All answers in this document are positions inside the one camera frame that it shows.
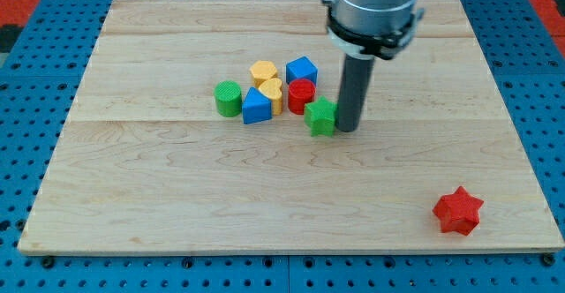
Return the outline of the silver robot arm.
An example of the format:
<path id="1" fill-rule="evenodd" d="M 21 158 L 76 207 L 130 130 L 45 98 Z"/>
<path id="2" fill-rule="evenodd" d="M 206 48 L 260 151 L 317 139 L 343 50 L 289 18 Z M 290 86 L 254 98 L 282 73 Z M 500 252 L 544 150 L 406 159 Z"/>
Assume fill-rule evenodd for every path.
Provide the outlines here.
<path id="1" fill-rule="evenodd" d="M 417 0 L 321 0 L 332 43 L 358 60 L 394 58 L 412 41 L 424 10 Z"/>

